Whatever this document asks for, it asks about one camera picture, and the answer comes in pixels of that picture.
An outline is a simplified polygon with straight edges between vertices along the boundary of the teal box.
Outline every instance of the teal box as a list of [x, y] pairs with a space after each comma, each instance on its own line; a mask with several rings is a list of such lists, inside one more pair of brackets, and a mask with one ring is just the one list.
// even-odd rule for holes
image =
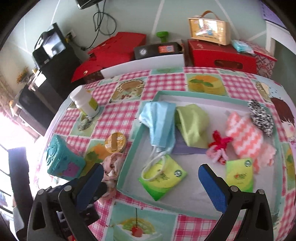
[[74, 154], [63, 138], [54, 135], [47, 148], [47, 173], [68, 181], [78, 178], [86, 163], [83, 157]]

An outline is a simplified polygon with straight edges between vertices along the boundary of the floral curtain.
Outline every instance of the floral curtain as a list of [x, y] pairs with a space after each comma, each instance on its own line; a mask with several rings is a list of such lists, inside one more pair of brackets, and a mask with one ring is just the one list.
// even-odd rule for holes
[[11, 87], [4, 80], [0, 72], [0, 113], [11, 118], [12, 114], [9, 107], [9, 101], [13, 100], [15, 94]]
[[14, 97], [15, 94], [12, 88], [7, 84], [0, 72], [0, 115], [9, 118], [14, 124], [21, 126], [34, 140], [36, 140], [39, 136], [37, 133], [35, 133], [30, 127], [21, 125], [20, 123], [22, 120], [19, 117], [12, 117], [9, 102], [13, 100]]

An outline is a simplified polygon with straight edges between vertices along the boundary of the white tray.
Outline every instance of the white tray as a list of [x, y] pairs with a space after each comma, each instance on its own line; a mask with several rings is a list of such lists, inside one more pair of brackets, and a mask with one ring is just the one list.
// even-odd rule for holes
[[[226, 120], [231, 111], [236, 111], [241, 116], [249, 113], [246, 101], [211, 94], [185, 91], [159, 91], [153, 101], [167, 101], [176, 103], [177, 106], [185, 106], [192, 103], [200, 106], [210, 117], [207, 131], [210, 142], [214, 130], [218, 130], [222, 136], [225, 136]], [[277, 149], [275, 162], [272, 167], [265, 167], [258, 175], [254, 174], [253, 191], [255, 192], [259, 188], [265, 190], [273, 216], [279, 211], [283, 180], [283, 157], [276, 128], [274, 128], [272, 138], [267, 137], [265, 141], [271, 143]], [[150, 145], [149, 129], [142, 124], [129, 150], [118, 179], [117, 189], [120, 192], [136, 200], [172, 212], [200, 218], [220, 218], [221, 212], [216, 211], [214, 208], [199, 181], [197, 171], [201, 164], [207, 163], [217, 176], [225, 178], [225, 166], [220, 163], [213, 164], [206, 155], [202, 154], [171, 154], [170, 156], [186, 170], [188, 174], [160, 200], [154, 201], [138, 181], [144, 163], [146, 163], [151, 151], [152, 146]], [[227, 154], [230, 160], [238, 159], [231, 145], [227, 148]]]

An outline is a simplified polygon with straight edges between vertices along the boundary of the red flower toy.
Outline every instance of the red flower toy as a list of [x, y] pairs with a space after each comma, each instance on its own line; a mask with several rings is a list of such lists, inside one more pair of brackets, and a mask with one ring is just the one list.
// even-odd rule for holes
[[206, 155], [212, 159], [213, 162], [220, 162], [222, 165], [226, 164], [228, 161], [228, 156], [226, 155], [227, 144], [233, 141], [232, 137], [222, 138], [220, 132], [217, 130], [213, 133], [214, 142], [209, 144], [209, 149]]

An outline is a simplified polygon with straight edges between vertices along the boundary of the ear loop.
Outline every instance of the ear loop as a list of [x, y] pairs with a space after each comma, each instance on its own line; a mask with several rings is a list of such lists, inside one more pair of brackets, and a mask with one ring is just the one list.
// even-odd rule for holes
[[[154, 157], [153, 159], [151, 159], [154, 155], [154, 153], [156, 152], [156, 146], [153, 147], [152, 152], [148, 158], [148, 163], [145, 165], [145, 167], [143, 168], [142, 172], [141, 172], [141, 178], [144, 181], [148, 181], [151, 182], [154, 179], [156, 179], [165, 169], [165, 162], [166, 162], [166, 158], [164, 157], [164, 155], [166, 154], [166, 151], [163, 151], [161, 153], [159, 153], [156, 157]], [[154, 165], [155, 163], [157, 163], [159, 161], [159, 159], [163, 160], [163, 164], [162, 164], [162, 168], [157, 172], [157, 174], [151, 178], [144, 178], [144, 174], [152, 167], [152, 165]]]

